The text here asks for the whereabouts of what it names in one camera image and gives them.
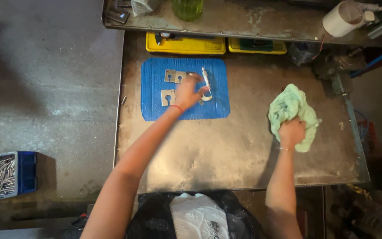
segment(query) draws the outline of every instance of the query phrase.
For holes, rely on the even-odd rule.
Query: blue mat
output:
[[[149,58],[141,66],[141,112],[145,121],[155,121],[167,110],[162,106],[161,90],[176,89],[178,84],[164,81],[166,69],[176,71],[194,71],[202,74],[201,68],[207,71],[213,98],[197,103],[189,108],[179,120],[199,120],[226,118],[229,107],[228,82],[226,65],[221,59],[187,59],[187,58]],[[195,91],[205,86],[204,82],[196,85]]]

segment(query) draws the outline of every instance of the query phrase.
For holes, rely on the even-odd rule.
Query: blue plastic bin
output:
[[[14,192],[1,195],[0,199],[14,197],[19,194],[30,193],[37,189],[36,180],[36,152],[17,151],[0,154],[1,156],[14,155],[15,184]]]

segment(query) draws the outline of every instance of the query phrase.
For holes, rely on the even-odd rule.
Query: red thread bracelet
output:
[[[181,113],[184,113],[184,110],[180,106],[177,106],[177,105],[171,105],[171,106],[178,108],[181,111]]]

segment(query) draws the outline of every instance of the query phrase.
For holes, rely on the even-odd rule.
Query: yellow plastic box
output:
[[[259,53],[259,54],[273,54],[273,55],[283,55],[287,53],[287,46],[285,42],[282,41],[272,41],[273,50],[271,52],[264,51],[249,51],[240,49],[240,38],[228,38],[228,48],[230,52],[241,52],[241,53]]]
[[[214,39],[182,37],[177,40],[163,38],[161,44],[157,45],[154,32],[147,32],[146,49],[149,52],[221,55],[226,52],[226,44],[223,37]]]

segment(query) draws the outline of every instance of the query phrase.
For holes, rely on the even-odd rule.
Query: green cloth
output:
[[[313,108],[307,104],[306,94],[294,84],[289,84],[269,106],[268,118],[271,123],[271,131],[278,141],[280,141],[278,130],[281,123],[292,120],[296,116],[299,116],[300,120],[306,121],[306,138],[297,144],[295,149],[299,152],[307,152],[315,139],[316,129],[322,120],[316,117]]]

